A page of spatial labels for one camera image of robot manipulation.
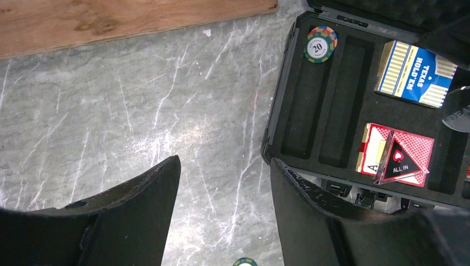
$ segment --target black triangle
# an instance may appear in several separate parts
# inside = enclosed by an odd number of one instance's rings
[[[384,179],[403,176],[418,171],[421,171],[421,169],[410,158],[396,139],[393,139],[392,150],[390,151],[387,166],[385,167]]]

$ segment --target green poker chip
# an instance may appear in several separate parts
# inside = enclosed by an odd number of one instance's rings
[[[258,266],[256,262],[250,258],[241,258],[233,263],[233,266]]]
[[[307,45],[304,56],[310,62],[323,63],[330,58],[336,46],[330,35],[324,32],[315,32],[307,36]]]

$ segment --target marble table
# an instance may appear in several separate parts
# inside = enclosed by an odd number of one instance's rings
[[[62,208],[170,155],[182,173],[162,265],[283,265],[260,156],[302,8],[0,61],[0,204]]]

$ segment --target wooden plank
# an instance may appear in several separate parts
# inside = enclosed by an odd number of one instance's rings
[[[0,0],[0,59],[277,8],[277,0]]]

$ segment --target black case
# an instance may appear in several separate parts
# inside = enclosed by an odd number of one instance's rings
[[[437,33],[469,21],[468,0],[307,1],[308,11],[293,24],[284,51],[261,154],[276,157],[299,172],[387,195],[444,207],[470,208],[469,134],[452,131],[442,110],[407,103],[374,92],[385,43],[394,39],[428,48],[466,68],[469,28],[450,33],[446,42],[465,51],[440,49]],[[303,57],[308,33],[319,25],[336,31],[332,57],[314,64]],[[458,68],[451,90],[470,85]],[[403,183],[374,185],[355,171],[364,128],[377,123],[435,140],[424,187]]]

